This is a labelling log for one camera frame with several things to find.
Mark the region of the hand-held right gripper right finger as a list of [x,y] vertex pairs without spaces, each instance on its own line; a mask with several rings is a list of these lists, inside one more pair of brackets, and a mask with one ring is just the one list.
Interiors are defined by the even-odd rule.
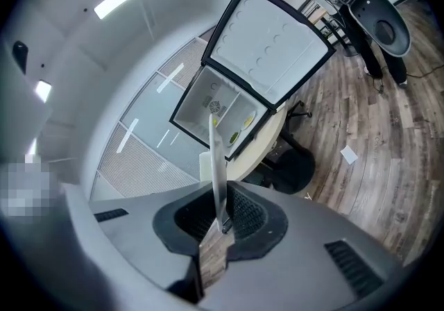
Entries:
[[280,206],[288,219],[281,241],[258,260],[229,262],[198,304],[204,310],[337,310],[358,297],[328,244],[345,242],[385,283],[401,262],[375,238],[332,209],[257,185],[239,186]]

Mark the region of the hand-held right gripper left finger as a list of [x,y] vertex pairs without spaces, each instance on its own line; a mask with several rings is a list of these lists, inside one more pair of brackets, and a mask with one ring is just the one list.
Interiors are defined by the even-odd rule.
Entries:
[[197,183],[135,198],[87,201],[79,186],[62,184],[85,203],[111,245],[154,286],[192,304],[205,298],[200,245],[214,219],[212,186]]

